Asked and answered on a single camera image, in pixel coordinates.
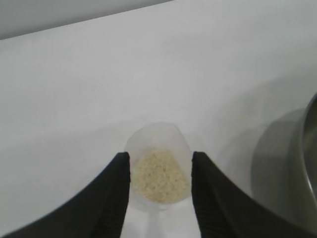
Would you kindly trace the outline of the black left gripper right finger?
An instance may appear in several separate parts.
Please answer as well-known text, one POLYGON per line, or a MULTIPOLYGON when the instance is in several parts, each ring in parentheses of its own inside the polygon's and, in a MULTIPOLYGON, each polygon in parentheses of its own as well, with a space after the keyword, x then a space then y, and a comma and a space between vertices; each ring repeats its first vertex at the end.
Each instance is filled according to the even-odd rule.
POLYGON ((204 152, 193 153, 191 194, 203 238, 315 238, 264 208, 204 152))

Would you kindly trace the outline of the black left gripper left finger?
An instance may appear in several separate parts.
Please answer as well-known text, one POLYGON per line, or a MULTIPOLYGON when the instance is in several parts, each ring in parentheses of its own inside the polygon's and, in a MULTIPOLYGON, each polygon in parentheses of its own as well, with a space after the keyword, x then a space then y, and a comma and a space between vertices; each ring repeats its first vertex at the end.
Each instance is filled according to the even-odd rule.
POLYGON ((83 190, 8 238, 118 238, 129 201, 130 160, 121 152, 83 190))

